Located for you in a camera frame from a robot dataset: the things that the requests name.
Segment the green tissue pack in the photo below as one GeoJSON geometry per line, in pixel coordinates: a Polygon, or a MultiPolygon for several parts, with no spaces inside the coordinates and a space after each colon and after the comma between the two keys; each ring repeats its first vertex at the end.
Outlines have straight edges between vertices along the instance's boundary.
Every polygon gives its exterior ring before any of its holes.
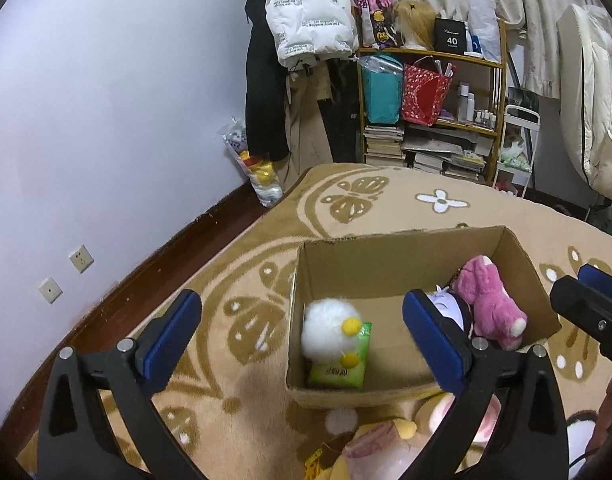
{"type": "Polygon", "coordinates": [[[372,324],[365,322],[358,334],[356,349],[332,364],[312,364],[307,378],[309,388],[357,389],[364,385],[372,324]]]}

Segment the pink swirl lollipop pillow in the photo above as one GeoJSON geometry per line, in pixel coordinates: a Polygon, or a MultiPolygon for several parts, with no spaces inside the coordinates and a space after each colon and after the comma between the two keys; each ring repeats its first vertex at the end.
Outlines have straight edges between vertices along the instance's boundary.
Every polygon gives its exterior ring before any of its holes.
{"type": "MultiPolygon", "coordinates": [[[[455,400],[452,393],[440,393],[437,396],[432,396],[426,400],[417,410],[414,416],[414,422],[417,424],[417,431],[425,437],[432,437],[440,425],[440,422],[446,417],[451,404],[455,400]]],[[[479,425],[475,434],[473,443],[476,445],[486,446],[489,442],[496,422],[501,413],[502,405],[496,396],[492,396],[486,413],[479,425]]]]}

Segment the cardboard box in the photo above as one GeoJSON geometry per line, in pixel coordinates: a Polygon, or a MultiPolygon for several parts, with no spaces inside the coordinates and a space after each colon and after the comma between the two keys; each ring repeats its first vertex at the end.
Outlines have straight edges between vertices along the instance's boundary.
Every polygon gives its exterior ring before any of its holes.
{"type": "Polygon", "coordinates": [[[467,260],[491,258],[503,284],[528,315],[524,344],[560,330],[537,270],[505,226],[312,240],[297,252],[289,310],[289,353],[285,385],[303,408],[371,408],[424,399],[439,387],[403,323],[403,297],[412,289],[446,286],[467,260]],[[360,389],[315,389],[300,350],[304,310],[312,301],[341,298],[372,323],[367,370],[360,389]]]}

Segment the pink towel pack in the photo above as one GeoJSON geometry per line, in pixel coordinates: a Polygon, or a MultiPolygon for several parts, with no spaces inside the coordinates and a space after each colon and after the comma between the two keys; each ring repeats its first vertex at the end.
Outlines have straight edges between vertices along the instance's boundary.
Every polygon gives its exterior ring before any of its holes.
{"type": "Polygon", "coordinates": [[[350,479],[399,479],[420,448],[413,442],[417,425],[406,419],[362,427],[343,449],[350,479]]]}

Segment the upper wall socket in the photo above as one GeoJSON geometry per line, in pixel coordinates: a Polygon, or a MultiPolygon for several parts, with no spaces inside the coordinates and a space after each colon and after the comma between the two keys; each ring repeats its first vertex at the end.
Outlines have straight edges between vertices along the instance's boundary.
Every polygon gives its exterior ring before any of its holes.
{"type": "Polygon", "coordinates": [[[85,245],[80,246],[70,255],[70,261],[79,274],[85,272],[94,263],[94,258],[85,245]]]}

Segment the white purple plush toy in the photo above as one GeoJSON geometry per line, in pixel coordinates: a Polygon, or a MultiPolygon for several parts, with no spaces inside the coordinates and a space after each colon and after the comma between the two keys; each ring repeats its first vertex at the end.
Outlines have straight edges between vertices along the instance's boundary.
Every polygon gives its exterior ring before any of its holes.
{"type": "Polygon", "coordinates": [[[470,305],[450,287],[436,286],[435,292],[427,294],[437,311],[445,318],[451,318],[468,337],[473,336],[474,323],[470,305]]]}

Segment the teal bag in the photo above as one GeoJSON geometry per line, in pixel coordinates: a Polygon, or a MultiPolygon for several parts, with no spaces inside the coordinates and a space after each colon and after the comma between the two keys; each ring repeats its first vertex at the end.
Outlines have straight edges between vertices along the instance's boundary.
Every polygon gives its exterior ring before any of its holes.
{"type": "Polygon", "coordinates": [[[363,95],[368,121],[376,125],[399,122],[403,89],[403,66],[386,54],[363,55],[363,95]]]}

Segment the red gift bag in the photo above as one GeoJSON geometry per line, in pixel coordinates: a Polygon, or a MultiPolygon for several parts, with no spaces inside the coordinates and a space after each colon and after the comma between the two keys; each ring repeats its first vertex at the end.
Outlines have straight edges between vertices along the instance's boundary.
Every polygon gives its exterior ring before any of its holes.
{"type": "Polygon", "coordinates": [[[432,55],[403,65],[402,119],[415,125],[434,125],[451,82],[452,77],[436,66],[432,55]]]}

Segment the wooden shelf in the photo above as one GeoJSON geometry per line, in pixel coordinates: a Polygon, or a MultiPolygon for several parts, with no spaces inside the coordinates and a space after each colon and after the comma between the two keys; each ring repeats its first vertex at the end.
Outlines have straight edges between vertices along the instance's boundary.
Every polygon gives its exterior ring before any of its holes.
{"type": "Polygon", "coordinates": [[[435,64],[451,86],[435,124],[426,127],[405,122],[401,117],[394,125],[405,129],[401,148],[406,154],[406,166],[428,174],[488,184],[496,171],[496,155],[500,145],[503,111],[506,103],[507,56],[506,30],[502,21],[492,18],[491,53],[484,52],[479,38],[465,23],[467,47],[463,55],[435,50],[413,50],[402,46],[394,7],[375,11],[371,23],[364,27],[357,52],[359,132],[361,158],[364,159],[363,129],[368,121],[359,58],[363,55],[386,54],[402,66],[412,64],[422,56],[432,55],[435,64]]]}

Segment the lower wall socket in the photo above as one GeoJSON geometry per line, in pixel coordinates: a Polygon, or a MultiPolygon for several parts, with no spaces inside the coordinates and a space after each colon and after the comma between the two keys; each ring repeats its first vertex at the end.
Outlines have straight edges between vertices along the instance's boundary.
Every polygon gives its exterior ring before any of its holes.
{"type": "Polygon", "coordinates": [[[46,278],[38,288],[41,296],[48,304],[53,304],[63,294],[63,290],[54,278],[46,278]]]}

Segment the plastic bag with toys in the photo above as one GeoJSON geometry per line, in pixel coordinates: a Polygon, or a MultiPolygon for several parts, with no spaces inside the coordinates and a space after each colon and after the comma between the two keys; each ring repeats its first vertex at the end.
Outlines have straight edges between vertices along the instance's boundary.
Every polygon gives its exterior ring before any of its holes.
{"type": "Polygon", "coordinates": [[[279,178],[270,160],[253,156],[248,151],[243,120],[233,118],[221,130],[220,135],[225,142],[225,149],[251,182],[259,203],[266,208],[273,207],[283,197],[279,178]]]}

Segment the white mattress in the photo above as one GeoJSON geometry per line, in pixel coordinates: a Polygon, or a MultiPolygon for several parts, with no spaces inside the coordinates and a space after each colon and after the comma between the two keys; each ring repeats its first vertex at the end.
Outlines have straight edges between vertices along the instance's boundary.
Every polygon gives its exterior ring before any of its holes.
{"type": "Polygon", "coordinates": [[[557,22],[560,132],[568,157],[612,200],[612,19],[599,6],[571,4],[557,22]]]}

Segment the black box with 40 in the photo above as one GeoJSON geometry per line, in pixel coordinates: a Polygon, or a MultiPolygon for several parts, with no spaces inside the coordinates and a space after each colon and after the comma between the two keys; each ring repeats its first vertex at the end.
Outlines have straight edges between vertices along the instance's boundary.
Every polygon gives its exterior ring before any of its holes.
{"type": "Polygon", "coordinates": [[[463,55],[467,41],[465,23],[447,18],[436,18],[434,25],[434,47],[436,51],[463,55]]]}

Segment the blonde wig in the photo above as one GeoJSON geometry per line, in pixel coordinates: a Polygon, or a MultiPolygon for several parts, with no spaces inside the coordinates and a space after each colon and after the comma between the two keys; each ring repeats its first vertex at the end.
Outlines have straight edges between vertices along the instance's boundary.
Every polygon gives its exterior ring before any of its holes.
{"type": "Polygon", "coordinates": [[[413,50],[433,50],[436,10],[423,0],[399,0],[394,12],[402,38],[402,46],[413,50]]]}

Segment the wall socket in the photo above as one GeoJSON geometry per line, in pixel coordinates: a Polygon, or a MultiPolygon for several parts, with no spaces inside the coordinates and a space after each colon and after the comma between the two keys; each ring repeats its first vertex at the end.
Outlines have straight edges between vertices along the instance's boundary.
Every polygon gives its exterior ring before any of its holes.
{"type": "Polygon", "coordinates": [[[54,278],[46,278],[38,288],[41,296],[48,304],[53,304],[63,294],[63,290],[54,278]]]}
{"type": "Polygon", "coordinates": [[[94,258],[85,245],[80,246],[70,255],[70,261],[79,274],[85,272],[94,263],[94,258]]]}

